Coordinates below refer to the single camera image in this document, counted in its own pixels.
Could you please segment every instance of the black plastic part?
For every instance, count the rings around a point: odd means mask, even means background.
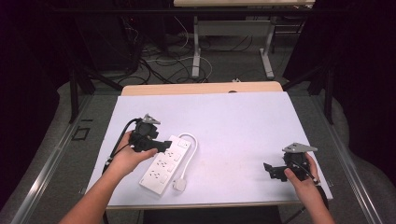
[[[299,178],[302,181],[305,180],[307,175],[305,170],[309,171],[309,163],[303,152],[301,153],[286,152],[283,157],[283,160],[285,161],[286,166],[273,167],[267,163],[264,163],[265,171],[267,171],[270,174],[272,179],[280,179],[282,182],[287,181],[288,178],[286,177],[284,171],[286,168],[290,168],[297,176],[297,178]]]
[[[158,136],[157,127],[150,123],[138,122],[134,131],[140,135],[155,139]]]
[[[145,137],[131,137],[129,139],[129,143],[130,145],[134,146],[135,152],[146,151],[152,148],[157,148],[158,152],[165,152],[165,150],[171,146],[172,141],[157,142],[154,140],[149,140]]]

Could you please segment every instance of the plug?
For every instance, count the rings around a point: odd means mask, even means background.
[[[178,191],[184,191],[186,189],[187,181],[185,179],[178,179],[174,183],[174,189],[177,189]]]

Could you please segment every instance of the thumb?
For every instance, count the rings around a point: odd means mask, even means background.
[[[297,176],[290,168],[286,168],[284,173],[294,187],[297,187],[299,184],[301,184],[299,178],[297,178]]]
[[[145,160],[153,157],[157,152],[158,152],[157,148],[152,148],[152,149],[147,150],[147,151],[141,151],[141,152],[137,153],[137,158],[140,161],[145,161]]]

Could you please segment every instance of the dark curtain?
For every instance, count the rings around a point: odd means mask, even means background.
[[[321,0],[316,8],[347,7],[352,1]],[[345,18],[310,18],[284,77],[294,80],[334,52],[334,97],[349,125],[349,148],[380,168],[396,185],[396,4],[361,0]]]
[[[19,184],[59,103],[67,69],[35,2],[0,3],[0,208]]]

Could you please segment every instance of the black mechanical part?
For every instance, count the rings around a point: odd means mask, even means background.
[[[158,152],[165,152],[171,146],[172,141],[158,142],[152,140],[158,136],[157,127],[153,123],[158,122],[148,115],[136,123],[136,127],[129,138],[129,145],[133,146],[134,151],[141,152],[157,148]]]
[[[309,163],[303,152],[286,152],[284,154],[283,161],[285,162],[286,166],[273,167],[267,163],[264,163],[265,171],[270,174],[272,179],[280,179],[282,182],[286,182],[288,178],[286,177],[284,171],[286,168],[290,168],[297,178],[302,181],[305,180],[307,176],[306,171],[309,171]]]

